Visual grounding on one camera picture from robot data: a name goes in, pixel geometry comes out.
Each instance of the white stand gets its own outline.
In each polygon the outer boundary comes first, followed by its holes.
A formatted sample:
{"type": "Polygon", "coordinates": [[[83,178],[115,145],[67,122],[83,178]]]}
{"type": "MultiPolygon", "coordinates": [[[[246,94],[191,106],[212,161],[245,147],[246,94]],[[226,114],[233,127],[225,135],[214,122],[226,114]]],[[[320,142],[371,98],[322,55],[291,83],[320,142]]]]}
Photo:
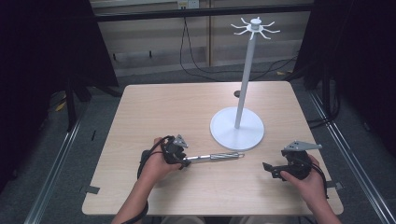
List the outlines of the white stand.
{"type": "Polygon", "coordinates": [[[262,21],[260,18],[251,20],[251,24],[245,22],[243,19],[241,20],[244,24],[247,24],[247,26],[238,27],[233,25],[233,27],[246,28],[246,31],[236,35],[241,35],[247,31],[250,31],[252,34],[247,44],[247,57],[245,60],[238,107],[227,107],[220,110],[210,122],[210,132],[215,140],[222,146],[236,151],[249,150],[257,146],[264,136],[264,125],[260,117],[253,111],[244,108],[254,48],[256,45],[255,34],[260,33],[264,38],[270,39],[262,33],[263,30],[270,33],[279,32],[264,29],[261,25],[262,21]]]}

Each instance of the forearm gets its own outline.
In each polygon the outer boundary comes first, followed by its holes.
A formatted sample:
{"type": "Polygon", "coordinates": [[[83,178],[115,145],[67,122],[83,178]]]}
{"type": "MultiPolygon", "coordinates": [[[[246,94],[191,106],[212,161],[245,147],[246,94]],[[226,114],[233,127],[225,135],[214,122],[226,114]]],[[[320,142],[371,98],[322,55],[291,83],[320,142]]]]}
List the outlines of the forearm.
{"type": "Polygon", "coordinates": [[[322,203],[309,204],[309,208],[314,214],[318,224],[338,224],[341,221],[335,215],[327,201],[322,203]]]}
{"type": "Polygon", "coordinates": [[[122,223],[139,215],[146,206],[149,194],[155,182],[141,176],[135,183],[128,198],[125,200],[120,211],[114,217],[112,223],[122,223]]]}

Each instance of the black cable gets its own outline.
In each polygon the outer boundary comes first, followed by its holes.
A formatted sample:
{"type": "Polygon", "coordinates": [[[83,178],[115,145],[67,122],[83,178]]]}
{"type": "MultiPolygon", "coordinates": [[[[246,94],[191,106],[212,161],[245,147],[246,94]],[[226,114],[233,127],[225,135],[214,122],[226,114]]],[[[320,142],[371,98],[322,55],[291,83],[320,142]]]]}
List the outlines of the black cable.
{"type": "Polygon", "coordinates": [[[335,84],[335,92],[334,92],[334,98],[333,98],[333,106],[332,106],[332,113],[325,117],[324,119],[312,119],[308,120],[308,123],[314,123],[314,122],[320,122],[319,124],[316,124],[314,126],[310,126],[309,129],[315,129],[317,127],[320,127],[322,125],[328,124],[329,122],[335,120],[339,114],[340,111],[340,106],[341,106],[341,100],[340,100],[340,93],[338,90],[337,84],[335,84]]]}
{"type": "Polygon", "coordinates": [[[324,175],[323,171],[320,169],[320,167],[318,167],[316,164],[311,163],[309,164],[306,161],[302,161],[300,159],[297,159],[295,157],[291,157],[291,156],[287,156],[288,159],[291,159],[292,161],[298,161],[300,163],[303,163],[304,165],[307,165],[309,167],[311,167],[312,169],[314,169],[316,172],[318,172],[318,174],[320,175],[320,177],[323,180],[323,188],[324,188],[324,194],[326,199],[329,199],[329,196],[327,195],[327,182],[326,182],[326,176],[324,175]]]}
{"type": "MultiPolygon", "coordinates": [[[[179,62],[180,62],[181,67],[183,68],[183,70],[184,70],[187,74],[189,74],[189,75],[191,75],[191,76],[195,76],[195,77],[204,77],[204,78],[208,78],[208,79],[211,79],[211,80],[214,80],[214,81],[223,82],[222,80],[218,80],[218,79],[215,79],[215,78],[212,78],[212,77],[206,77],[206,76],[202,76],[202,75],[192,74],[192,73],[190,73],[189,71],[187,71],[187,70],[184,68],[184,66],[183,66],[183,64],[182,64],[182,61],[181,61],[181,58],[182,58],[182,49],[183,49],[183,45],[184,45],[184,36],[185,36],[186,33],[187,33],[187,38],[188,38],[188,40],[189,40],[190,56],[191,56],[191,58],[192,58],[192,62],[193,62],[193,64],[194,64],[194,66],[195,66],[199,71],[204,72],[204,73],[208,73],[208,74],[221,74],[221,73],[231,73],[231,72],[233,72],[233,73],[243,73],[243,72],[244,72],[244,71],[233,71],[233,70],[229,70],[229,71],[218,71],[218,72],[215,71],[215,72],[214,72],[214,71],[206,71],[206,70],[200,68],[200,67],[198,66],[198,64],[195,62],[194,57],[193,57],[193,55],[192,55],[192,47],[191,47],[191,39],[190,39],[189,26],[187,25],[187,20],[186,20],[186,18],[184,18],[184,29],[183,29],[183,36],[182,36],[182,39],[181,39],[181,47],[180,47],[180,53],[179,53],[179,62]]],[[[250,81],[253,81],[253,80],[256,80],[256,79],[258,79],[258,78],[260,78],[260,77],[263,77],[263,76],[265,76],[266,74],[268,74],[269,72],[276,71],[276,70],[278,70],[278,69],[280,69],[280,68],[286,66],[288,63],[290,63],[290,62],[292,62],[292,61],[295,61],[296,58],[297,58],[297,56],[294,56],[294,57],[292,57],[291,59],[285,59],[285,60],[279,60],[279,61],[273,62],[273,63],[270,65],[270,67],[267,69],[267,71],[265,71],[263,74],[259,75],[258,77],[255,77],[255,78],[251,79],[250,81]],[[284,61],[286,61],[286,63],[282,64],[280,67],[275,68],[275,69],[271,69],[276,63],[280,63],[280,62],[284,62],[284,61]]],[[[250,73],[262,73],[262,71],[250,71],[250,73]]]]}
{"type": "Polygon", "coordinates": [[[279,61],[273,62],[273,63],[270,65],[270,67],[267,69],[267,71],[265,71],[263,74],[259,75],[258,77],[252,78],[250,81],[254,81],[254,80],[256,80],[256,79],[258,79],[258,78],[260,78],[260,77],[263,77],[263,76],[267,75],[269,72],[274,72],[274,71],[276,71],[276,70],[278,70],[278,69],[280,69],[280,68],[286,66],[288,63],[294,61],[296,58],[297,58],[297,55],[294,56],[294,57],[292,57],[291,59],[284,59],[284,60],[279,60],[279,61]],[[276,69],[271,70],[271,68],[274,66],[274,64],[280,63],[280,62],[284,62],[284,61],[286,61],[286,63],[284,63],[282,66],[280,66],[280,67],[278,67],[278,68],[276,68],[276,69]]]}
{"type": "Polygon", "coordinates": [[[221,80],[218,80],[218,79],[215,79],[215,78],[212,78],[212,77],[206,77],[206,76],[201,76],[201,75],[197,75],[197,74],[190,73],[190,72],[187,71],[186,68],[183,66],[183,63],[182,63],[182,61],[181,61],[181,58],[182,58],[181,55],[182,55],[182,50],[183,50],[183,45],[184,45],[184,35],[185,35],[185,33],[186,33],[186,30],[187,30],[187,35],[188,35],[188,37],[189,37],[189,42],[190,42],[190,35],[189,35],[189,32],[188,32],[188,28],[187,28],[186,18],[184,18],[183,36],[181,37],[181,46],[180,46],[180,53],[179,53],[179,62],[180,62],[181,68],[183,68],[183,70],[184,70],[187,74],[189,74],[190,76],[194,76],[194,77],[204,77],[204,78],[207,78],[207,79],[212,80],[212,81],[222,82],[221,80]]]}

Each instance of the wooden table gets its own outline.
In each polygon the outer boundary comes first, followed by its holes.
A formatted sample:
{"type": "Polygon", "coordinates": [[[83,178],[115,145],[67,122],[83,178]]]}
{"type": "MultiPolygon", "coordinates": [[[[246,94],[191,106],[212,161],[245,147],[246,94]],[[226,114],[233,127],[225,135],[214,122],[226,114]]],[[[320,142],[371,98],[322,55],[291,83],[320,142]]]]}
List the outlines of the wooden table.
{"type": "MultiPolygon", "coordinates": [[[[82,210],[87,215],[116,214],[136,181],[141,152],[155,137],[181,134],[188,156],[230,152],[211,136],[209,124],[222,108],[237,106],[240,82],[128,86],[121,98],[82,210]]],[[[154,216],[294,216],[311,214],[298,191],[273,179],[262,162],[285,165],[280,150],[293,140],[315,143],[289,82],[250,82],[245,108],[264,124],[262,141],[245,158],[193,164],[174,172],[151,192],[154,216]]],[[[310,150],[331,180],[317,149],[310,150]]],[[[329,203],[343,212],[335,189],[329,203]]]]}

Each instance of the white base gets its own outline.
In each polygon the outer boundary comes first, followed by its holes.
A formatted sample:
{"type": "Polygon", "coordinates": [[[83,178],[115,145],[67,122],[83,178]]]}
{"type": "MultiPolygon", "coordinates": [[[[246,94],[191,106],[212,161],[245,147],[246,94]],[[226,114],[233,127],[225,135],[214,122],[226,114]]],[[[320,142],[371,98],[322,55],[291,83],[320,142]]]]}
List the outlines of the white base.
{"type": "Polygon", "coordinates": [[[222,146],[234,151],[249,150],[264,137],[262,120],[244,108],[239,129],[235,129],[237,107],[220,110],[210,121],[210,132],[222,146]]]}

